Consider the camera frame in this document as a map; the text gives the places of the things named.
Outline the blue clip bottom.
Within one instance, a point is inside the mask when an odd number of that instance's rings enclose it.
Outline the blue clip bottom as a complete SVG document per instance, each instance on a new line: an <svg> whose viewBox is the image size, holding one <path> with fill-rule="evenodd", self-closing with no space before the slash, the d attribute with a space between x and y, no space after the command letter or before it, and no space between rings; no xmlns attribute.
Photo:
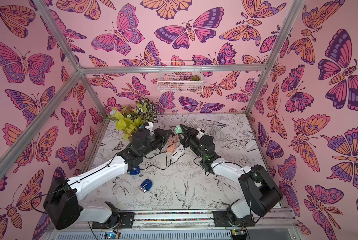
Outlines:
<svg viewBox="0 0 358 240"><path fill-rule="evenodd" d="M146 179L143 181L143 183L140 185L140 190L145 193L145 192L148 192L151 187L153 186L153 183L151 180L149 179Z"/></svg>

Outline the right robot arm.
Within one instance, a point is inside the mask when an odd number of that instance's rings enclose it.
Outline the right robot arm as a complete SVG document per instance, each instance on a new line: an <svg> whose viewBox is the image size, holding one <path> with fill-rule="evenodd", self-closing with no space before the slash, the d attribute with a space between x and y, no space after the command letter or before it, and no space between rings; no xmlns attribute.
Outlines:
<svg viewBox="0 0 358 240"><path fill-rule="evenodd" d="M231 225L254 227L254 215L264 217L283 199L281 190L263 166L243 167L223 159L215 152L213 137L201 130L178 125L176 134L182 147L189 148L201 159L199 165L206 173L225 177L241 186L244 198L227 207Z"/></svg>

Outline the orange power strip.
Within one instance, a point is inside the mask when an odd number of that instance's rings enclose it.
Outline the orange power strip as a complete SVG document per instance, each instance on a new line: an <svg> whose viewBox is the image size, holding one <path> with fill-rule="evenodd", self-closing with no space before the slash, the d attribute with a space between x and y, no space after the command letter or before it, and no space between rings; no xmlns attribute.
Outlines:
<svg viewBox="0 0 358 240"><path fill-rule="evenodd" d="M176 151L176 145L177 145L176 141L169 142L167 145L167 153L173 154Z"/></svg>

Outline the white power strip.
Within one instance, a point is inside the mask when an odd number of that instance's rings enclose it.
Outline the white power strip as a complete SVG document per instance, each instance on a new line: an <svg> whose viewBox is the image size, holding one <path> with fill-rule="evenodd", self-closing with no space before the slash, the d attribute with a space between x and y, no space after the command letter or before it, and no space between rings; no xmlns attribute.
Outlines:
<svg viewBox="0 0 358 240"><path fill-rule="evenodd" d="M185 154L185 152L186 152L185 148L182 145L180 145L175 150L175 152L171 155L171 160L174 162L179 160L179 158L182 157Z"/></svg>

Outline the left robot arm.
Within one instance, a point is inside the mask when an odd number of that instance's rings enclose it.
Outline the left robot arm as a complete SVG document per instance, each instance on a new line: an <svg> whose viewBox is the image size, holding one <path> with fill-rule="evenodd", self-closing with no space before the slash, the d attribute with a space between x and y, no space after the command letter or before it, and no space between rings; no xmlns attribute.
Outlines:
<svg viewBox="0 0 358 240"><path fill-rule="evenodd" d="M136 168L149 153L162 149L172 134L172 130L140 128L132 135L132 142L106 163L69 179L53 180L43 207L54 227L63 230L76 222L117 227L121 217L112 203L85 206L82 200L102 184Z"/></svg>

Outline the green charger adapter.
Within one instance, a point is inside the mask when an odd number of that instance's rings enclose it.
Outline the green charger adapter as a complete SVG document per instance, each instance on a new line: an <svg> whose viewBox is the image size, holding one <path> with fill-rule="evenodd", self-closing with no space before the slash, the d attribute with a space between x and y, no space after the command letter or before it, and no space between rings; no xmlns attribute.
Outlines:
<svg viewBox="0 0 358 240"><path fill-rule="evenodd" d="M183 130L179 125L175 127L175 133L176 134L181 134L182 132L183 132Z"/></svg>

